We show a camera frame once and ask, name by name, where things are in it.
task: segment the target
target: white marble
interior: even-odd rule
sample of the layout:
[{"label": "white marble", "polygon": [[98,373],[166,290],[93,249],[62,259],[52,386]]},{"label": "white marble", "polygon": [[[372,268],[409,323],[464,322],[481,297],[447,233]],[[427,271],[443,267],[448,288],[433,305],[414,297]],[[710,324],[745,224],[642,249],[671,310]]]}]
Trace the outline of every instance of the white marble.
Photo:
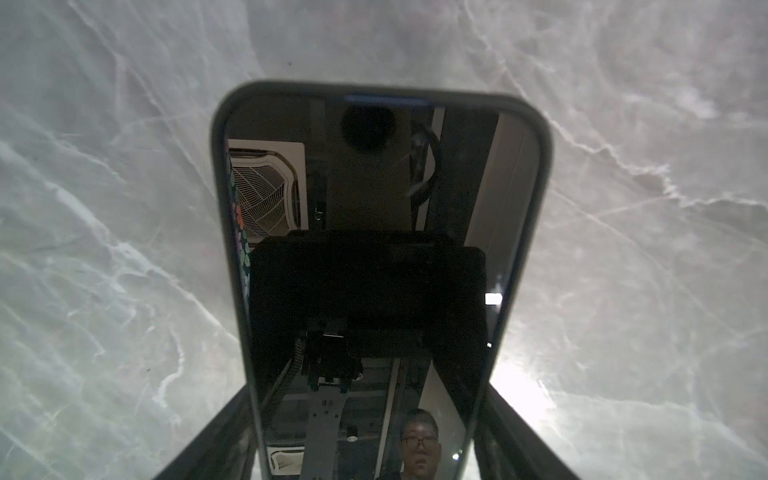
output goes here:
[{"label": "white marble", "polygon": [[150,478],[243,382],[252,78],[507,91],[556,161],[495,384],[584,478],[768,477],[768,4],[7,0],[0,477]]}]

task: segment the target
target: metal bracket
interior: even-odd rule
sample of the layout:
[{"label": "metal bracket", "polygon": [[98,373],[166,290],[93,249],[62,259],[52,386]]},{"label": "metal bracket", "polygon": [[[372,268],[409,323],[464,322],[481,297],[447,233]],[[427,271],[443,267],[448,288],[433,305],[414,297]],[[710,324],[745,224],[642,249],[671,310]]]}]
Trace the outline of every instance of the metal bracket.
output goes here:
[{"label": "metal bracket", "polygon": [[310,418],[299,480],[333,480],[339,423],[347,395],[338,386],[320,385],[316,392],[308,389]]}]

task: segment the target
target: man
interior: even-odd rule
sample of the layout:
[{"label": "man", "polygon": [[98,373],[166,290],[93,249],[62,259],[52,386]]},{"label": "man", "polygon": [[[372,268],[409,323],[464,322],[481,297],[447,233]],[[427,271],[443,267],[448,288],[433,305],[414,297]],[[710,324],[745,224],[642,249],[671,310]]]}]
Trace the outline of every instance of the man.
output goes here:
[{"label": "man", "polygon": [[438,443],[435,418],[426,410],[413,409],[400,426],[402,472],[392,472],[379,480],[435,480],[442,447]]}]

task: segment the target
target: eyeglasses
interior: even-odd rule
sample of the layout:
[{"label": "eyeglasses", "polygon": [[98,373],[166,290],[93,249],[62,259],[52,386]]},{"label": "eyeglasses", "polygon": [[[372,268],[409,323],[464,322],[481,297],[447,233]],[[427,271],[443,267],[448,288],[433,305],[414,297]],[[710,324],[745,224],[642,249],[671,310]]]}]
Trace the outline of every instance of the eyeglasses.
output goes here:
[{"label": "eyeglasses", "polygon": [[419,448],[419,443],[424,445],[425,450],[432,450],[435,448],[435,445],[437,445],[437,437],[424,437],[423,439],[420,439],[419,437],[410,436],[410,437],[401,437],[401,441],[404,441],[406,443],[406,446],[409,449],[416,450]]}]

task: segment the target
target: cable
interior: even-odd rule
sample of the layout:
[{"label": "cable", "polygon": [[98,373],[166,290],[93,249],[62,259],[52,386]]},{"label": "cable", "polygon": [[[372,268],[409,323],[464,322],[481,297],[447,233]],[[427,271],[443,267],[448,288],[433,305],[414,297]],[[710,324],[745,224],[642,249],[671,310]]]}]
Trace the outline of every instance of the cable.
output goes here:
[{"label": "cable", "polygon": [[424,124],[413,121],[411,122],[411,129],[414,133],[421,134],[429,142],[429,146],[432,148],[432,156],[435,158],[435,171],[432,172],[432,176],[427,181],[423,181],[420,185],[414,185],[415,191],[411,192],[411,212],[416,212],[424,202],[429,200],[432,195],[432,191],[435,189],[435,183],[440,175],[440,168],[442,167],[442,149],[440,148],[440,140],[435,135],[435,132],[431,128]]}]

